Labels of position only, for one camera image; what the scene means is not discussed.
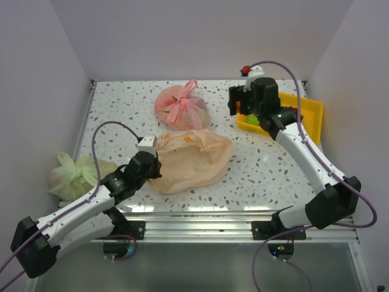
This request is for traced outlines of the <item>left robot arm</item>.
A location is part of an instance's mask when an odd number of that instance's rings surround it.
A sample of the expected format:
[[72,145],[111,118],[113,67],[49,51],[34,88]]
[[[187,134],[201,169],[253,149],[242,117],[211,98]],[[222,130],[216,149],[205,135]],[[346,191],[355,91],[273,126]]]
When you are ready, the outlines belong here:
[[89,193],[61,210],[36,221],[22,219],[10,248],[27,276],[43,275],[57,258],[89,240],[123,237],[126,220],[116,206],[149,179],[160,178],[160,167],[157,153],[139,151],[123,169],[106,175]]

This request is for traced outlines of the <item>green round bumpy fruit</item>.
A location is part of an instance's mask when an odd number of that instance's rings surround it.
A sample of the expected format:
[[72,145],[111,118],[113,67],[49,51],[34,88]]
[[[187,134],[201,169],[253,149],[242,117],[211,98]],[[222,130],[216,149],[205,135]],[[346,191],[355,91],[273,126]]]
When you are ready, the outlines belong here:
[[253,126],[255,126],[255,127],[258,127],[258,126],[260,125],[257,116],[254,115],[254,114],[249,114],[249,115],[246,117],[245,123],[248,123],[249,125],[253,125]]

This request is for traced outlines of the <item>dark red grape bunch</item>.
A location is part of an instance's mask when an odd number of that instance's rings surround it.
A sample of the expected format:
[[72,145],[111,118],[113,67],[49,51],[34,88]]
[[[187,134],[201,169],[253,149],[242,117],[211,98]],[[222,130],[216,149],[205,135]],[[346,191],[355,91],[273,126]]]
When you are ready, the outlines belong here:
[[282,108],[282,115],[291,115],[295,119],[297,119],[298,116],[298,108],[293,106],[284,106]]

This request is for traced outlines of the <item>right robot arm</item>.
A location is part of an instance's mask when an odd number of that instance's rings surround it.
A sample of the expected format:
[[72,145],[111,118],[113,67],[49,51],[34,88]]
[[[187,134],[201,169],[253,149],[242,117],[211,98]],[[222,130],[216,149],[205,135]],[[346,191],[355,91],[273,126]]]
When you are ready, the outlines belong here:
[[297,123],[298,109],[281,105],[274,79],[257,78],[249,89],[230,87],[228,107],[233,116],[254,114],[260,127],[293,157],[314,191],[310,202],[272,215],[270,230],[274,237],[286,238],[292,228],[310,224],[324,229],[355,212],[358,202],[355,192],[361,189],[360,181],[355,176],[345,176],[330,164],[304,127]]

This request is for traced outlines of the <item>orange plastic fruit bag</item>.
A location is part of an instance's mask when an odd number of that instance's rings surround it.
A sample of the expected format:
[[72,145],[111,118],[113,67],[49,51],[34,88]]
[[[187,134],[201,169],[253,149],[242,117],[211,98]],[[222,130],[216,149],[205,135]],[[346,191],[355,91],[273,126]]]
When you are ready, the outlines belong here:
[[156,151],[162,176],[149,179],[148,184],[157,193],[174,194],[221,178],[233,155],[233,144],[207,129],[169,131],[157,138]]

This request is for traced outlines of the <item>orange round fruit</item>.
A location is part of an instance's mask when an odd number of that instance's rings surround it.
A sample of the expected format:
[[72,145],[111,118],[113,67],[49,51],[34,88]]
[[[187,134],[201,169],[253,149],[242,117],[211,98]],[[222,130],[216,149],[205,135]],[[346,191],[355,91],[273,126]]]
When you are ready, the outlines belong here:
[[241,102],[236,103],[236,111],[241,114]]

